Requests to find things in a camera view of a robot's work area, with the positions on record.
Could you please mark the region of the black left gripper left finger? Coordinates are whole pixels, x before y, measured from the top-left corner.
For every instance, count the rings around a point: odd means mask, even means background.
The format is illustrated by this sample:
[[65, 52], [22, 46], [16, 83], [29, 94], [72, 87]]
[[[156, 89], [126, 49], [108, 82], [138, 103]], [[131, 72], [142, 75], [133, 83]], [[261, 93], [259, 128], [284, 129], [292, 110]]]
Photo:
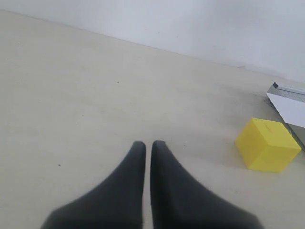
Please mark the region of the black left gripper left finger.
[[141, 229], [146, 146], [135, 141], [97, 187], [54, 210], [43, 229]]

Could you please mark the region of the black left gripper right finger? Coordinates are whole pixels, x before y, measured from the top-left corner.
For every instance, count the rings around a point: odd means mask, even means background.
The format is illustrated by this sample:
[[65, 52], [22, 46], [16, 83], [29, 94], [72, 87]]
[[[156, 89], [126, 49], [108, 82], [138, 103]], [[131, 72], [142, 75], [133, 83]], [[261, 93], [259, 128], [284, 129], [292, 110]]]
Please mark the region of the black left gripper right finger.
[[150, 195], [155, 229], [263, 228], [255, 215], [200, 184], [161, 140], [152, 145]]

